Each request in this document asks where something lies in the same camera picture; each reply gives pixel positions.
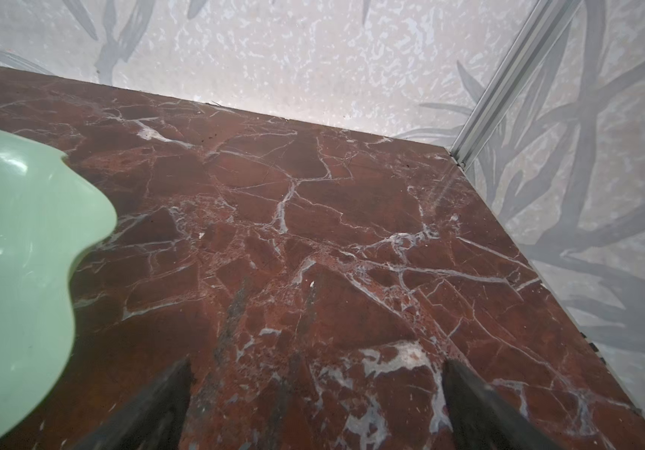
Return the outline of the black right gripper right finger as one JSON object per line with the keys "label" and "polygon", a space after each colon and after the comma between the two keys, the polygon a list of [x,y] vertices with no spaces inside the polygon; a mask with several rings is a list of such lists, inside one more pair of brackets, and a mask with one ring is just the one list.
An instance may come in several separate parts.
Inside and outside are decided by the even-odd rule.
{"label": "black right gripper right finger", "polygon": [[457,449],[560,447],[460,361],[444,362],[442,388]]}

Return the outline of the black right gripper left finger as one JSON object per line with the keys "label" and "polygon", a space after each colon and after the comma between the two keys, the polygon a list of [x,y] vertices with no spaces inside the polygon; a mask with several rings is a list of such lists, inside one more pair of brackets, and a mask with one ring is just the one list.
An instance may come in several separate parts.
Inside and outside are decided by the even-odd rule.
{"label": "black right gripper left finger", "polygon": [[190,403],[193,372],[181,359],[86,435],[77,449],[176,449]]}

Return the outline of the light green wavy fruit bowl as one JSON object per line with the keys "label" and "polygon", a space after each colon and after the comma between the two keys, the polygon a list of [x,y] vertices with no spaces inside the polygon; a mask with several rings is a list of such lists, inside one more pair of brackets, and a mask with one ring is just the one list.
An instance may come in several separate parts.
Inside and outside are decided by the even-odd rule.
{"label": "light green wavy fruit bowl", "polygon": [[0,437],[63,373],[75,332],[70,278],[116,222],[62,151],[0,130]]}

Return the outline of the aluminium frame post right corner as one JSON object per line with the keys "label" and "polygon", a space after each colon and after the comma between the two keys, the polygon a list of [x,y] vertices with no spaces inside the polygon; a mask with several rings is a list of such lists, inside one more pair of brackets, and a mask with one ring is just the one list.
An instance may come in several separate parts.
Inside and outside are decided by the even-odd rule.
{"label": "aluminium frame post right corner", "polygon": [[487,88],[453,142],[451,155],[466,170],[482,152],[493,131],[567,28],[579,0],[539,1],[502,59]]}

